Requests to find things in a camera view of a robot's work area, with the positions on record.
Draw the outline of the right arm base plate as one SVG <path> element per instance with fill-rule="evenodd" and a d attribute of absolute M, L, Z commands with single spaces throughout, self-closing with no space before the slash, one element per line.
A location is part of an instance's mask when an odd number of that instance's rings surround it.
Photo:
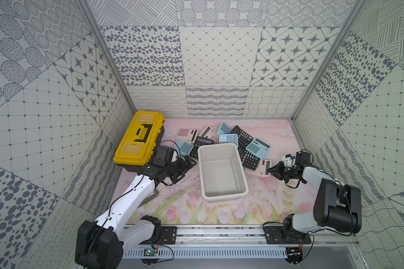
<path fill-rule="evenodd" d="M 262 230 L 266 238 L 267 244 L 312 244 L 313 241 L 308 234 L 297 232 L 292 228 L 286 229 L 279 225 L 263 225 Z"/>

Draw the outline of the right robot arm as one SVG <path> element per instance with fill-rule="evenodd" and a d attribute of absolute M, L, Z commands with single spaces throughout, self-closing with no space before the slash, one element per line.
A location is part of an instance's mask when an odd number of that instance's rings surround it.
<path fill-rule="evenodd" d="M 313 154 L 304 149 L 294 156 L 285 155 L 267 170 L 289 188 L 310 183 L 317 190 L 313 208 L 308 213 L 288 215 L 281 235 L 298 240 L 322 230 L 345 236 L 357 234 L 362 226 L 361 190 L 341 183 L 313 165 L 313 160 Z"/>

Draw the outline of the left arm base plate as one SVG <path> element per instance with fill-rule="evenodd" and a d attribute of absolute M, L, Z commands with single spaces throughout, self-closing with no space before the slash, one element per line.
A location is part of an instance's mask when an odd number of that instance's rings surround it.
<path fill-rule="evenodd" d="M 141 244 L 173 245 L 176 243 L 176 237 L 176 226 L 162 226 L 161 228 L 155 228 L 153 237 L 142 242 Z"/>

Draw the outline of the pink calculator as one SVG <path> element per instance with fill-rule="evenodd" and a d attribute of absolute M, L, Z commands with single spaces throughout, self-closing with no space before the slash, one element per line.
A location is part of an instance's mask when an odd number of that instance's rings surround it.
<path fill-rule="evenodd" d="M 245 168 L 244 172 L 246 174 L 255 175 L 258 177 L 269 177 L 270 172 L 268 171 L 269 168 L 272 166 L 272 161 L 270 159 L 263 159 L 259 161 L 255 170 L 251 170 L 249 168 Z"/>
<path fill-rule="evenodd" d="M 177 132 L 175 140 L 183 140 L 188 143 L 194 143 L 198 137 L 198 129 L 180 128 Z"/>
<path fill-rule="evenodd" d="M 206 126 L 203 128 L 199 134 L 200 137 L 213 140 L 214 143 L 219 143 L 219 136 L 217 135 L 217 130 L 211 126 Z"/>

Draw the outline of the black calculator back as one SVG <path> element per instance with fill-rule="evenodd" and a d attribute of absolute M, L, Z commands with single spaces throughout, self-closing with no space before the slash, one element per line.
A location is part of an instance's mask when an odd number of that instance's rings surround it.
<path fill-rule="evenodd" d="M 244 149 L 253 141 L 253 137 L 243 131 L 239 126 L 235 126 L 230 134 L 236 134 L 238 136 L 239 147 Z"/>

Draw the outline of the small blue calculator back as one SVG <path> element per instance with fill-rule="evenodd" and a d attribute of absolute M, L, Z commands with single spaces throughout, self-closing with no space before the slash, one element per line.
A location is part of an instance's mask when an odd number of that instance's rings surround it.
<path fill-rule="evenodd" d="M 225 123 L 222 123 L 217 131 L 217 135 L 227 135 L 231 133 L 231 129 L 229 128 L 229 126 Z"/>

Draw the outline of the yellow black toolbox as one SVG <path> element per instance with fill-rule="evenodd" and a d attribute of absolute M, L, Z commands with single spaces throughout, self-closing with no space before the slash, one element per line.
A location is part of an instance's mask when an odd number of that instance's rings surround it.
<path fill-rule="evenodd" d="M 158 112 L 138 111 L 116 150 L 115 164 L 129 172 L 147 164 L 162 140 L 164 121 Z"/>

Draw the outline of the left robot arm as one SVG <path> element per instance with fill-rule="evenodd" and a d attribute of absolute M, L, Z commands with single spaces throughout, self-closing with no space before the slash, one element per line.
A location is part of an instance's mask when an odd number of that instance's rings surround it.
<path fill-rule="evenodd" d="M 109 209 L 94 221 L 84 221 L 76 237 L 75 262 L 85 269 L 116 269 L 123 255 L 140 243 L 158 243 L 161 239 L 161 221 L 143 216 L 135 225 L 126 224 L 140 204 L 165 179 L 178 183 L 196 166 L 196 161 L 180 151 L 160 146 L 153 157 L 137 171 L 130 187 Z"/>

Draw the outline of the white plastic storage box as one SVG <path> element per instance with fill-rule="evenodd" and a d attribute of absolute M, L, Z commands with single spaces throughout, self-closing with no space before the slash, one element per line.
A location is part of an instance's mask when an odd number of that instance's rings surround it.
<path fill-rule="evenodd" d="M 249 193 L 238 148 L 233 143 L 205 145 L 198 149 L 202 196 L 206 201 L 226 201 Z"/>

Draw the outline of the aluminium rail frame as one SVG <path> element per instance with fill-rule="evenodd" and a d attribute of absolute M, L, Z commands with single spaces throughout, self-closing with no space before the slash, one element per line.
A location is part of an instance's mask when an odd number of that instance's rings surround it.
<path fill-rule="evenodd" d="M 176 243 L 139 244 L 123 258 L 160 263 L 179 258 L 280 258 L 298 263 L 314 247 L 347 247 L 357 244 L 353 236 L 322 230 L 310 234 L 312 244 L 267 244 L 263 225 L 179 225 Z"/>

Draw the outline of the small black calculator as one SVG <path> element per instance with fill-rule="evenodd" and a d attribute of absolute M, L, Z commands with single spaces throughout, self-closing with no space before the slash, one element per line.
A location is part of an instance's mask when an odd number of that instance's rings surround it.
<path fill-rule="evenodd" d="M 198 159 L 198 149 L 202 146 L 213 145 L 214 141 L 205 137 L 198 136 L 194 142 L 194 147 L 189 156 L 193 159 Z"/>

